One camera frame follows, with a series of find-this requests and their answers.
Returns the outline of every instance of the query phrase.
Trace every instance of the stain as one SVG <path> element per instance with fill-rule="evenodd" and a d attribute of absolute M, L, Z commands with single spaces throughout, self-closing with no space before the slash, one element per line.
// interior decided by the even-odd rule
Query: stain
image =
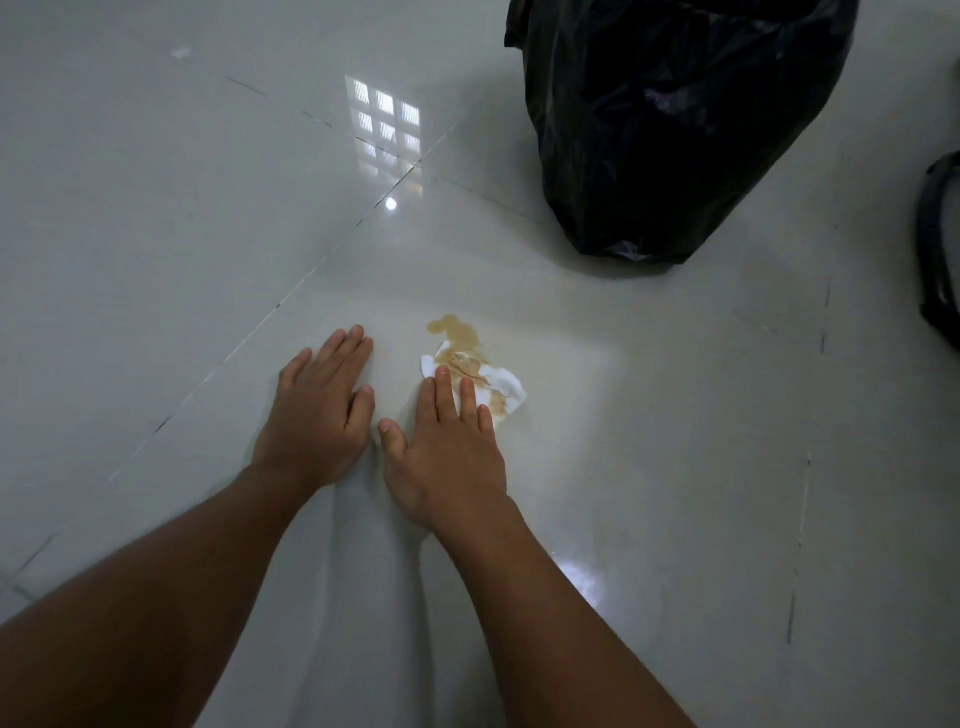
<path fill-rule="evenodd" d="M 432 334 L 442 334 L 450 342 L 450 346 L 439 352 L 434 357 L 434 361 L 437 362 L 438 367 L 447 367 L 450 370 L 453 386 L 459 387 L 464 377 L 472 379 L 477 386 L 490 390 L 491 399 L 488 407 L 491 414 L 495 418 L 506 417 L 506 398 L 492 389 L 487 379 L 480 375 L 480 368 L 490 362 L 477 350 L 480 347 L 477 330 L 449 313 L 442 319 L 431 321 L 426 330 Z"/>
<path fill-rule="evenodd" d="M 426 330 L 433 334 L 442 333 L 450 342 L 450 348 L 456 352 L 474 352 L 480 346 L 480 337 L 477 329 L 465 324 L 452 313 L 446 314 L 438 321 L 427 324 Z"/>

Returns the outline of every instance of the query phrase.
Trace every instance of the plastic bag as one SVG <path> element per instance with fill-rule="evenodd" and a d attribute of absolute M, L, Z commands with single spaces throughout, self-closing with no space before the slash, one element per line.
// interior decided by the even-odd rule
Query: plastic bag
<path fill-rule="evenodd" d="M 827 103 L 858 0 L 512 0 L 543 192 L 587 255 L 683 261 Z"/>

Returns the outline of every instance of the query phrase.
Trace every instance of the tile grout line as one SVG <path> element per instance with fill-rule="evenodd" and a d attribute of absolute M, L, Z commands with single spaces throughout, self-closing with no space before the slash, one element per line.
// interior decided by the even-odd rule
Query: tile grout line
<path fill-rule="evenodd" d="M 260 330 L 260 328 L 270 320 L 270 317 L 271 317 L 271 316 L 273 316 L 285 303 L 287 303 L 287 301 L 290 299 L 290 297 L 293 296 L 293 295 L 300 289 L 300 287 L 307 281 L 307 279 L 309 279 L 311 276 L 313 276 L 313 275 L 320 269 L 320 267 L 326 262 L 326 260 L 327 260 L 333 253 L 335 253 L 335 252 L 337 251 L 337 249 L 339 249 L 342 244 L 343 244 L 343 238 L 341 239 L 341 241 L 340 241 L 339 243 L 337 243 L 337 244 L 330 250 L 329 253 L 327 253 L 326 255 L 324 255 L 323 259 L 321 259 L 321 261 L 313 268 L 313 270 L 311 270 L 306 276 L 304 276 L 302 279 L 300 279 L 300 282 L 297 283 L 297 285 L 295 285 L 295 286 L 290 290 L 290 292 L 287 293 L 287 295 L 283 297 L 283 300 L 280 301 L 280 303 L 278 303 L 276 306 L 274 306 L 274 308 L 271 309 L 270 313 L 268 313 L 268 314 L 266 315 L 266 317 L 263 319 L 263 321 L 261 321 L 259 324 L 257 324 L 257 325 L 253 328 L 253 331 L 251 331 L 249 334 L 247 334 L 247 336 L 244 337 L 243 341 L 241 341 L 240 344 L 237 345 L 237 347 L 236 347 L 232 352 L 230 352 L 230 353 L 227 355 L 227 358 L 225 358 L 222 362 L 220 362 L 220 364 L 218 364 L 217 366 L 215 366 L 215 367 L 213 368 L 213 370 L 204 378 L 204 380 L 201 381 L 196 387 L 194 387 L 193 390 L 192 390 L 185 398 L 183 398 L 183 400 L 180 402 L 180 404 L 177 406 L 176 410 L 174 411 L 174 414 L 169 415 L 169 416 L 166 418 L 166 420 L 163 421 L 163 423 L 160 425 L 160 427 L 158 427 L 157 429 L 155 429 L 150 435 L 148 435 L 146 438 L 144 438 L 143 442 L 141 442 L 141 443 L 137 446 L 137 448 L 133 451 L 133 453 L 132 453 L 128 458 L 126 458 L 125 460 L 123 460 L 123 462 L 120 463 L 120 465 L 117 467 L 117 469 L 113 472 L 113 474 L 112 474 L 110 477 L 108 477 L 108 478 L 107 478 L 104 482 L 102 482 L 100 485 L 98 485 L 98 486 L 96 486 L 96 487 L 93 488 L 93 490 L 90 492 L 89 496 L 88 496 L 87 499 L 85 500 L 86 502 L 89 502 L 91 499 L 97 497 L 98 494 L 102 493 L 102 492 L 109 486 L 109 484 L 110 484 L 111 482 L 113 482 L 113 480 L 116 479 L 116 477 L 123 471 L 123 469 L 126 468 L 126 467 L 136 458 L 136 456 L 140 453 L 140 451 L 142 451 L 144 448 L 146 448 L 147 445 L 150 443 L 150 441 L 153 440 L 153 439 L 157 436 L 157 434 L 160 432 L 160 430 L 163 428 L 163 426 L 166 425 L 167 423 L 169 423 L 169 422 L 174 418 L 174 416 L 177 414 L 177 412 L 179 412 L 180 410 L 182 410 L 182 409 L 184 408 L 184 406 L 191 400 L 191 398 L 193 398 L 193 396 L 201 389 L 201 387 L 203 387 L 207 382 L 209 382 L 211 379 L 213 379 L 213 377 L 217 374 L 217 372 L 219 372 L 219 371 L 224 367 L 224 365 L 227 364 L 227 362 L 229 362 L 229 361 L 234 357 L 234 355 L 241 350 L 241 348 L 243 348 L 244 344 L 246 344 L 246 343 L 251 339 L 251 337 L 253 337 L 253 335 L 256 334 L 256 333 Z M 50 544 L 52 544 L 52 543 L 57 539 L 57 537 L 60 535 L 60 533 L 62 533 L 63 529 L 66 528 L 66 527 L 71 523 L 71 521 L 72 521 L 72 518 L 67 519 L 67 521 L 63 524 L 63 526 L 61 526 L 60 528 L 58 528 L 57 530 L 55 530 L 55 531 L 53 532 L 53 534 L 51 534 L 50 536 L 47 537 L 46 541 L 43 542 L 43 544 L 40 546 L 40 548 L 38 548 L 36 551 L 34 551 L 34 553 L 30 555 L 30 557 L 23 563 L 23 565 L 20 566 L 20 567 L 13 573 L 13 576 L 11 576 L 11 582 L 13 582 L 13 581 L 16 579 L 17 576 L 19 576 L 24 570 L 26 570 L 26 569 L 31 565 L 31 563 L 33 563 L 33 561 L 37 558 L 37 556 L 39 556 L 44 550 L 46 550 L 46 548 L 47 548 Z"/>
<path fill-rule="evenodd" d="M 827 276 L 827 294 L 824 299 L 824 314 L 820 323 L 820 355 L 824 356 L 827 347 L 827 323 L 829 318 L 830 298 L 833 293 L 833 275 Z M 810 426 L 815 426 L 811 419 Z M 797 616 L 797 593 L 800 591 L 800 559 L 803 556 L 804 533 L 806 532 L 806 506 L 810 497 L 810 471 L 813 469 L 813 443 L 806 444 L 806 463 L 804 465 L 804 497 L 800 506 L 800 529 L 797 534 L 797 558 L 794 562 L 792 584 L 790 588 L 790 611 L 787 618 L 786 643 L 793 643 L 794 621 Z"/>
<path fill-rule="evenodd" d="M 148 38 L 146 38 L 146 37 L 144 37 L 144 36 L 141 36 L 140 34 L 137 34 L 137 33 L 133 32 L 133 31 L 131 31 L 131 30 L 127 30 L 125 33 L 126 33 L 127 36 L 136 39 L 137 42 L 142 43 L 145 47 L 153 49 L 155 52 L 163 53 L 164 51 L 166 51 L 165 48 L 160 48 L 158 44 L 152 43 Z M 244 82 L 242 82 L 242 81 L 238 81 L 237 79 L 228 76 L 228 75 L 224 72 L 226 69 L 221 69 L 221 68 L 220 68 L 217 64 L 215 64 L 215 63 L 198 62 L 195 58 L 192 58 L 192 57 L 189 57 L 189 56 L 183 57 L 183 58 L 179 58 L 179 57 L 174 57 L 174 58 L 175 58 L 176 61 L 178 61 L 178 62 L 180 62 L 180 63 L 185 63 L 185 64 L 187 64 L 187 65 L 192 65 L 192 66 L 194 66 L 195 68 L 208 69 L 208 70 L 211 71 L 211 72 L 219 73 L 219 75 L 222 77 L 222 79 L 224 79 L 224 80 L 226 80 L 226 81 L 228 81 L 228 82 L 231 82 L 231 83 L 233 83 L 233 84 L 236 84 L 236 85 L 241 85 L 241 86 L 244 87 L 244 88 L 248 88 L 250 91 L 253 91 L 254 93 L 256 93 L 257 95 L 259 95 L 259 96 L 262 97 L 262 98 L 268 98 L 266 92 L 261 91 L 261 90 L 259 90 L 258 88 L 255 88 L 254 86 L 248 85 L 248 84 L 246 84 L 246 83 L 244 83 Z M 332 130 L 333 132 L 335 132 L 335 133 L 347 134 L 347 133 L 349 133 L 349 131 L 350 131 L 350 130 L 346 130 L 346 129 L 339 129 L 339 128 L 338 128 L 337 126 L 335 126 L 334 124 L 331 124 L 330 122 L 326 121 L 325 119 L 322 119 L 321 117 L 316 116 L 316 115 L 314 115 L 313 113 L 311 113 L 311 112 L 309 112 L 309 111 L 307 111 L 307 110 L 305 110 L 305 109 L 297 109 L 296 107 L 294 107 L 294 106 L 292 106 L 292 105 L 284 104 L 284 103 L 278 103 L 278 104 L 276 104 L 276 105 L 277 105 L 278 107 L 283 106 L 284 108 L 289 109 L 289 110 L 299 111 L 299 112 L 300 112 L 301 114 L 303 114 L 304 116 L 306 116 L 306 117 L 308 117 L 308 118 L 310 118 L 310 119 L 312 119 L 312 120 L 314 120 L 314 121 L 318 121 L 318 122 L 322 123 L 324 126 L 328 127 L 329 129 L 331 129 L 331 130 Z M 437 142 L 434 143 L 434 144 L 430 147 L 430 149 L 426 152 L 426 154 L 421 155 L 420 160 L 419 160 L 417 163 L 411 162 L 411 168 L 410 168 L 409 170 L 407 170 L 406 174 L 404 174 L 403 177 L 400 178 L 400 180 L 390 189 L 390 191 L 388 191 L 385 195 L 383 195 L 383 197 L 381 197 L 380 200 L 377 201 L 377 203 L 371 207 L 371 211 L 375 210 L 377 207 L 379 207 L 380 205 L 382 205 L 382 204 L 383 204 L 383 201 L 386 200 L 388 197 L 390 197 L 391 193 L 393 193 L 393 192 L 400 186 L 400 184 L 403 183 L 404 180 L 406 180 L 406 178 L 410 175 L 411 172 L 413 172 L 414 169 L 416 169 L 417 167 L 419 167 L 420 169 L 425 169 L 425 167 L 422 166 L 423 160 L 426 158 L 426 156 L 427 156 L 431 151 L 433 151 L 433 150 L 437 147 L 438 144 L 440 144 L 442 141 L 444 141 L 444 139 L 446 139 L 446 137 L 449 135 L 450 131 L 452 131 L 453 129 L 455 129 L 455 128 L 458 126 L 458 124 L 454 124 L 453 127 L 450 128 L 450 130 L 448 130 L 446 133 L 444 133 L 444 135 L 441 136 L 440 139 L 438 139 Z M 354 136 L 354 138 L 358 138 L 358 139 L 360 138 L 360 137 L 356 136 L 355 134 L 352 134 L 352 135 Z M 448 183 L 450 183 L 450 184 L 454 184 L 455 186 L 461 186 L 461 185 L 455 184 L 454 182 L 451 182 L 450 180 L 447 180 L 446 178 L 443 178 L 443 177 L 440 177 L 440 176 L 438 176 L 438 177 L 439 177 L 439 179 L 442 179 L 442 180 L 444 180 L 445 182 L 448 182 Z M 479 194 L 476 193 L 476 192 L 473 192 L 473 194 L 476 194 L 476 195 L 477 195 L 478 197 L 480 197 L 481 199 L 487 200 L 487 198 L 483 197 L 482 195 L 479 195 Z M 494 204 L 499 205 L 499 203 L 497 203 L 496 201 L 493 201 L 493 200 L 487 200 L 487 202 L 491 202 L 491 203 L 494 203 Z M 509 208 L 509 207 L 506 207 L 506 206 L 503 206 L 503 205 L 500 205 L 500 206 L 504 207 L 505 209 L 510 210 L 511 212 L 514 212 L 515 214 L 520 215 L 521 217 L 526 217 L 526 216 L 523 215 L 522 213 L 516 212 L 515 210 L 512 210 L 512 209 Z M 359 227 L 359 225 L 366 219 L 366 217 L 367 217 L 367 215 L 364 215 L 363 217 L 361 217 L 361 218 L 360 218 L 360 221 L 359 221 L 359 222 L 356 224 L 356 226 L 354 226 L 354 227 Z M 225 358 L 222 362 L 220 362 L 220 364 L 218 364 L 216 367 L 214 367 L 214 369 L 204 378 L 204 380 L 201 381 L 200 384 L 198 384 L 196 387 L 194 387 L 194 389 L 193 389 L 189 394 L 187 394 L 187 396 L 180 402 L 180 405 L 176 408 L 174 414 L 167 416 L 167 418 L 160 424 L 160 426 L 157 427 L 157 428 L 154 430 L 154 432 L 152 432 L 150 435 L 148 435 L 148 436 L 137 446 L 137 448 L 133 451 L 133 453 L 132 453 L 129 457 L 127 457 L 126 459 L 124 459 L 124 460 L 120 463 L 120 465 L 117 467 L 117 469 L 116 469 L 104 482 L 102 482 L 100 485 L 95 486 L 95 487 L 93 488 L 93 490 L 90 492 L 89 496 L 87 497 L 86 502 L 89 502 L 90 499 L 92 499 L 92 498 L 96 497 L 98 494 L 102 493 L 102 492 L 107 488 L 107 486 L 109 486 L 109 484 L 110 484 L 111 482 L 113 482 L 113 480 L 116 479 L 116 477 L 123 471 L 123 469 L 124 469 L 127 465 L 129 465 L 129 464 L 133 461 L 133 459 L 136 458 L 136 456 L 140 453 L 140 451 L 142 451 L 142 450 L 147 446 L 147 444 L 148 444 L 151 440 L 153 440 L 154 437 L 157 436 L 157 434 L 160 432 L 160 430 L 163 429 L 163 427 L 164 427 L 165 425 L 167 425 L 167 423 L 169 423 L 169 422 L 173 419 L 173 417 L 176 415 L 176 412 L 177 412 L 177 411 L 180 411 L 181 409 L 183 409 L 184 406 L 185 406 L 185 405 L 193 398 L 193 396 L 200 390 L 200 388 L 203 387 L 207 382 L 209 382 L 209 381 L 217 374 L 217 372 L 219 372 L 220 369 L 221 369 L 228 361 L 230 361 L 230 359 L 231 359 L 237 352 L 240 351 L 240 349 L 244 346 L 244 344 L 246 344 L 247 341 L 250 340 L 250 338 L 260 329 L 260 327 L 262 327 L 264 324 L 267 323 L 267 321 L 270 320 L 270 317 L 273 316 L 274 313 L 276 313 L 276 311 L 279 310 L 279 309 L 290 299 L 290 297 L 293 296 L 293 295 L 297 292 L 297 290 L 300 289 L 300 287 L 307 281 L 307 279 L 309 279 L 311 276 L 313 276 L 313 275 L 320 269 L 320 267 L 326 262 L 326 260 L 327 260 L 331 255 L 333 255 L 334 253 L 336 253 L 337 250 L 339 250 L 340 246 L 343 244 L 343 242 L 344 242 L 344 240 L 346 239 L 346 237 L 347 237 L 347 236 L 346 236 L 345 234 L 344 234 L 343 236 L 341 236 L 340 242 L 338 242 L 326 255 L 324 255 L 324 257 L 321 259 L 321 261 L 320 261 L 306 276 L 304 276 L 304 277 L 300 280 L 299 283 L 297 283 L 297 284 L 290 290 L 290 292 L 280 301 L 280 303 L 278 303 L 278 304 L 271 310 L 271 312 L 268 313 L 267 316 L 266 316 L 259 324 L 256 325 L 256 327 L 254 327 L 254 329 L 243 339 L 243 341 L 240 342 L 240 344 L 236 347 L 236 349 L 234 349 L 230 354 L 228 354 L 227 358 Z M 37 556 L 39 556 L 44 550 L 46 550 L 46 548 L 47 548 L 50 544 L 52 544 L 52 543 L 57 539 L 57 537 L 59 536 L 59 534 L 63 531 L 63 529 L 64 529 L 71 521 L 72 521 L 72 519 L 68 518 L 67 521 L 63 524 L 62 527 L 56 529 L 56 530 L 53 532 L 53 534 L 51 534 L 49 537 L 47 537 L 47 539 L 43 542 L 43 544 L 42 544 L 36 551 L 34 551 L 34 553 L 32 553 L 32 554 L 30 555 L 30 557 L 23 563 L 23 565 L 20 566 L 19 568 L 17 568 L 17 569 L 14 571 L 13 575 L 12 575 L 11 578 L 10 578 L 10 582 L 8 583 L 8 586 L 10 586 L 11 588 L 14 588 L 14 589 L 17 588 L 17 585 L 15 585 L 15 584 L 13 583 L 14 580 L 16 579 L 16 577 L 19 576 L 25 569 L 27 569 L 27 568 L 30 566 L 30 564 L 37 558 Z M 29 592 L 26 592 L 26 590 L 24 590 L 24 594 L 25 594 L 25 595 L 28 595 Z"/>

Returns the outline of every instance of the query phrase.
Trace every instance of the left hand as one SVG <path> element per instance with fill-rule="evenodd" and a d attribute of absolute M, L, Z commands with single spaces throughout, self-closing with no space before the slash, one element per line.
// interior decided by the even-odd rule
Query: left hand
<path fill-rule="evenodd" d="M 353 387 L 372 352 L 373 340 L 355 326 L 334 331 L 316 359 L 309 349 L 297 354 L 280 372 L 252 463 L 292 470 L 314 490 L 342 478 L 370 443 L 373 388 Z"/>

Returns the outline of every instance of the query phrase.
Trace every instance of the garbage bag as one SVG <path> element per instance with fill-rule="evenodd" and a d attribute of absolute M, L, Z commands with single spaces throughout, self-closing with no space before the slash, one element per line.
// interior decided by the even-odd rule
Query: garbage bag
<path fill-rule="evenodd" d="M 859 0 L 512 0 L 543 193 L 587 255 L 683 261 L 820 113 Z"/>

